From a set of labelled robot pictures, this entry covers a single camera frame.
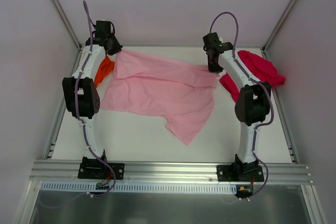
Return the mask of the light pink t shirt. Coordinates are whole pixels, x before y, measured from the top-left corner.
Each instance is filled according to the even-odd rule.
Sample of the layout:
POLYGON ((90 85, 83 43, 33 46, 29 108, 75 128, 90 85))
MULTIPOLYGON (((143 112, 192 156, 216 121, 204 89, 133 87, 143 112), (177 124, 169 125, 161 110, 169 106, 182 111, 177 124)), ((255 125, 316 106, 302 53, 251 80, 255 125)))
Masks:
POLYGON ((122 50, 101 108, 166 118, 165 127, 190 145, 214 109, 218 75, 205 65, 122 50))

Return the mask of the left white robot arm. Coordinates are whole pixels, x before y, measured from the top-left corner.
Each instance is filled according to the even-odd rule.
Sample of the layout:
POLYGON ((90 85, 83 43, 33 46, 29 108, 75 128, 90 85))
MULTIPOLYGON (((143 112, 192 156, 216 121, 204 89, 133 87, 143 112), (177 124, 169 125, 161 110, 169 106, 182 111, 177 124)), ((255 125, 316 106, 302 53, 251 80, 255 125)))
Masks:
POLYGON ((77 120, 85 145, 78 172, 80 179, 103 179, 110 174, 111 165, 108 164, 98 133, 100 97, 94 79, 105 57, 112 56, 121 49, 115 36, 114 24, 107 20, 96 21, 91 27, 79 66, 71 77, 62 80, 66 109, 77 120))

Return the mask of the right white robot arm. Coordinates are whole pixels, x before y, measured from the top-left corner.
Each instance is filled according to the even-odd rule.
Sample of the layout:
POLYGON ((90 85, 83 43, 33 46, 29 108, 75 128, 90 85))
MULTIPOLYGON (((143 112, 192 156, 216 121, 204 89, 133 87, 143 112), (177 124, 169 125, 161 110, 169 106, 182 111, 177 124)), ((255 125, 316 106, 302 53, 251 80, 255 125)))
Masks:
POLYGON ((273 115, 271 85, 261 82, 242 62, 230 42, 221 42, 217 33, 203 37, 208 70, 226 71, 239 89, 235 114, 240 122, 240 142, 235 160, 230 165, 218 165, 220 182, 263 182, 264 176, 257 158, 260 127, 266 125, 267 115, 273 115))

